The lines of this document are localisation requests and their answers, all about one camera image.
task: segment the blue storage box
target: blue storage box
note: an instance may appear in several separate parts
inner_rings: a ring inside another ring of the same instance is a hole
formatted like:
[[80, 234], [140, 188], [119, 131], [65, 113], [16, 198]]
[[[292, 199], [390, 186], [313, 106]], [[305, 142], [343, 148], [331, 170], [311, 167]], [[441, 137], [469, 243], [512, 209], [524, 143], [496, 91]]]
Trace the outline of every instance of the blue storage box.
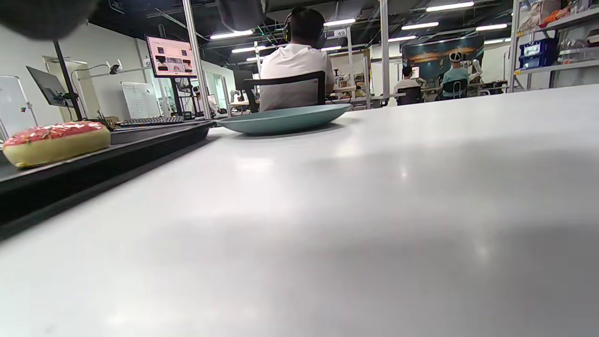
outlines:
[[558, 59], [558, 40], [544, 38], [520, 46], [520, 69], [552, 65]]

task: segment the black tray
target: black tray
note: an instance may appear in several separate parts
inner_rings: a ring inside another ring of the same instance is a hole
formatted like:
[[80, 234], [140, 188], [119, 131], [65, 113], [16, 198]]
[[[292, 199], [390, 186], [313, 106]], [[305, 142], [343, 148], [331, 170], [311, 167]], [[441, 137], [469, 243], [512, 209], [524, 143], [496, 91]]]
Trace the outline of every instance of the black tray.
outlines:
[[0, 156], [0, 240], [202, 146], [214, 124], [118, 131], [108, 149], [29, 170]]

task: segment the headphones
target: headphones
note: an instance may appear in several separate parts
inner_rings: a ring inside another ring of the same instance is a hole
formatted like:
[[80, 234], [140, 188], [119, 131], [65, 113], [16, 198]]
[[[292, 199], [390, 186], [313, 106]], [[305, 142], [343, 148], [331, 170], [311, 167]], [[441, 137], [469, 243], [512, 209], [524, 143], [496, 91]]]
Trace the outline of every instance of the headphones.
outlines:
[[461, 62], [462, 61], [462, 53], [453, 52], [449, 54], [449, 60], [452, 62]]
[[[283, 28], [283, 36], [285, 38], [285, 41], [287, 41], [288, 43], [291, 42], [291, 17], [294, 14], [299, 14], [305, 10], [306, 10], [306, 8], [304, 8], [304, 7], [296, 7], [291, 11], [291, 13], [289, 13], [289, 15], [287, 15], [287, 18], [285, 18], [285, 27]], [[325, 45], [325, 41], [326, 41], [325, 27], [323, 25], [322, 29], [320, 30], [320, 34], [319, 34], [318, 40], [316, 42], [316, 45], [312, 46], [312, 48], [316, 48], [316, 49], [322, 48], [322, 46]]]

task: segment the white shirt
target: white shirt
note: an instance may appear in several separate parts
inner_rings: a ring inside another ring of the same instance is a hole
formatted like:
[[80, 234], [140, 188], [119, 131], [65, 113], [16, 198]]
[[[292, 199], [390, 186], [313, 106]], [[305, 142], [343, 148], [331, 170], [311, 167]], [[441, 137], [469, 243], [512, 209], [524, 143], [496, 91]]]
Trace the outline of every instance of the white shirt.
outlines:
[[335, 74], [331, 58], [326, 52], [305, 44], [290, 43], [268, 55], [262, 62], [261, 79], [278, 79], [324, 71], [325, 83], [335, 84]]
[[391, 94], [397, 94], [398, 89], [411, 88], [414, 86], [420, 86], [420, 83], [413, 79], [402, 79], [395, 85]]
[[[326, 52], [290, 43], [264, 59], [260, 78], [279, 79], [315, 71], [325, 72], [325, 85], [335, 84], [333, 66]], [[314, 106], [318, 104], [317, 88], [315, 80], [260, 86], [260, 111]]]

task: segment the keyboard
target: keyboard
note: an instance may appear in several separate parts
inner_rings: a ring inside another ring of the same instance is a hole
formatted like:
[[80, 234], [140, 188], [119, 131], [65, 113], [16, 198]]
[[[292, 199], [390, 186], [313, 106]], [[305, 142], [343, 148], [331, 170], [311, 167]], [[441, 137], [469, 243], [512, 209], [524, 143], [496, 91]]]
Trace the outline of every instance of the keyboard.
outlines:
[[171, 125], [183, 123], [185, 118], [182, 116], [170, 117], [150, 117], [150, 118], [135, 118], [126, 119], [119, 122], [121, 127], [152, 127], [154, 125]]

